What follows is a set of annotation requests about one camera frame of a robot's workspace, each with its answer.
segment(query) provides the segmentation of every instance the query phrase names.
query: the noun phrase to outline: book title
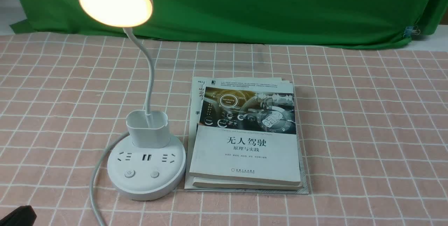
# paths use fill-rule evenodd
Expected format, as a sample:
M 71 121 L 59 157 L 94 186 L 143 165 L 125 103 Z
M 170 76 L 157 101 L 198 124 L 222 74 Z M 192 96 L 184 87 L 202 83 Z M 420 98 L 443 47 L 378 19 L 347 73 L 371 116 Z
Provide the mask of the book title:
M 266 140 L 242 137 L 227 137 L 227 144 L 235 145 L 233 149 L 236 151 L 260 151 L 260 147 L 266 147 Z

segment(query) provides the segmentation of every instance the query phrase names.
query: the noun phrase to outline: steering wheel image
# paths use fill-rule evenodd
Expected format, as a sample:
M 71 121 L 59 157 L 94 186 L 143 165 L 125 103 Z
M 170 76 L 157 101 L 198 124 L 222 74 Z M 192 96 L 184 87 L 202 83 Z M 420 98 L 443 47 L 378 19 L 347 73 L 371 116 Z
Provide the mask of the steering wheel image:
M 254 96 L 238 111 L 239 130 L 259 130 L 274 133 L 295 133 L 294 109 L 286 103 L 275 104 L 274 99 L 262 101 Z
M 201 115 L 199 123 L 206 126 L 237 129 L 237 113 L 232 109 L 223 108 L 221 102 L 204 98 L 202 112 L 205 115 Z

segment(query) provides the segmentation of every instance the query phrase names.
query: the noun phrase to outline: green backdrop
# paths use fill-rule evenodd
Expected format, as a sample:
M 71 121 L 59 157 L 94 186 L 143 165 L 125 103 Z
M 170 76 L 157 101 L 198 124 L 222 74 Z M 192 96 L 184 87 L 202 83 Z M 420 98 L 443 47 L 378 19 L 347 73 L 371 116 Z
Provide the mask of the green backdrop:
M 154 0 L 140 37 L 173 41 L 321 44 L 396 48 L 406 27 L 432 34 L 448 0 Z M 77 0 L 21 0 L 28 20 L 16 32 L 122 35 L 95 22 Z

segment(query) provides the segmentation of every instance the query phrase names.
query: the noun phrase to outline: book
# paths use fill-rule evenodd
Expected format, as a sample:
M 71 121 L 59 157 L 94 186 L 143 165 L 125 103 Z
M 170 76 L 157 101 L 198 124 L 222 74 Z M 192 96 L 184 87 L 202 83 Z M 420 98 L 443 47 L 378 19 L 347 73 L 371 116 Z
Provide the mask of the book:
M 220 180 L 211 178 L 193 178 L 193 185 L 197 187 L 207 188 L 245 188 L 245 189 L 269 189 L 269 190 L 298 190 L 302 188 L 302 184 L 299 185 L 280 185 L 270 183 L 258 183 L 250 181 L 235 181 L 235 180 Z
M 301 150 L 298 150 L 299 154 L 299 163 L 300 163 L 300 175 L 301 179 L 303 180 L 301 182 L 302 186 L 298 190 L 286 190 L 285 188 L 279 188 L 279 189 L 271 189 L 271 188 L 263 188 L 263 189 L 254 189 L 256 186 L 252 186 L 251 188 L 241 188 L 241 186 L 233 184 L 237 184 L 238 181 L 228 181 L 228 180 L 219 180 L 221 183 L 225 183 L 225 188 L 219 188 L 219 187 L 200 187 L 200 186 L 194 186 L 195 179 L 197 180 L 196 183 L 198 184 L 201 181 L 210 181 L 215 182 L 214 179 L 208 179 L 208 178 L 198 178 L 193 177 L 189 174 L 189 168 L 190 163 L 195 147 L 195 140 L 196 140 L 196 131 L 197 131 L 197 124 L 199 123 L 200 119 L 200 112 L 201 112 L 201 106 L 202 106 L 202 96 L 203 96 L 203 86 L 206 83 L 209 83 L 210 81 L 217 81 L 217 80 L 244 80 L 244 81 L 275 81 L 280 82 L 282 81 L 281 78 L 275 77 L 275 78 L 247 78 L 247 77 L 238 77 L 238 78 L 207 78 L 207 77 L 193 77 L 192 78 L 192 87 L 191 87 L 191 101 L 190 101 L 190 114 L 189 114 L 189 133 L 188 133 L 188 147 L 187 147 L 187 166 L 186 166 L 186 173 L 185 173 L 185 182 L 184 182 L 184 189 L 186 191 L 198 191 L 198 192 L 234 192 L 234 193 L 269 193 L 269 194 L 308 194 L 308 183 L 306 181 L 306 172 L 304 169 L 304 162 Z
M 294 102 L 291 83 L 209 81 L 189 174 L 299 189 Z

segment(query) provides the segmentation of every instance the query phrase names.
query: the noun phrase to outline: white cable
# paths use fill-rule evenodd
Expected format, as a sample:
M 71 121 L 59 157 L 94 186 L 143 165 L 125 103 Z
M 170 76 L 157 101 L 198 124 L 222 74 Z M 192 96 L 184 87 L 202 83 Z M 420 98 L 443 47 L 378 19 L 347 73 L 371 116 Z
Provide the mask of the white cable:
M 98 224 L 100 226 L 107 226 L 107 223 L 104 221 L 103 216 L 101 215 L 101 212 L 98 210 L 98 205 L 95 202 L 95 198 L 93 196 L 93 191 L 94 191 L 94 184 L 95 184 L 95 180 L 96 180 L 96 175 L 98 173 L 98 169 L 101 166 L 101 163 L 103 162 L 104 158 L 106 157 L 106 155 L 109 153 L 109 151 L 114 148 L 114 146 L 120 142 L 121 140 L 123 140 L 124 138 L 126 138 L 127 136 L 129 136 L 129 132 L 125 132 L 122 135 L 120 135 L 119 138 L 117 138 L 115 141 L 113 141 L 108 147 L 106 147 L 106 149 L 104 149 L 103 154 L 101 155 L 101 158 L 99 159 L 98 163 L 96 164 L 93 173 L 92 173 L 92 177 L 90 179 L 90 183 L 89 183 L 89 193 L 90 193 L 90 202 L 92 205 L 92 210 L 93 213 L 96 217 L 96 220 L 98 221 Z
M 152 93 L 152 86 L 154 84 L 154 64 L 152 62 L 151 56 L 149 55 L 148 50 L 146 47 L 144 47 L 143 44 L 139 42 L 139 40 L 135 37 L 135 35 L 132 33 L 132 28 L 123 28 L 123 31 L 126 33 L 128 38 L 143 52 L 146 56 L 146 59 L 148 60 L 148 66 L 150 70 L 149 74 L 149 81 L 148 81 L 148 89 L 146 92 L 146 98 L 145 98 L 145 115 L 148 122 L 148 127 L 152 127 L 152 115 L 151 115 L 151 93 Z

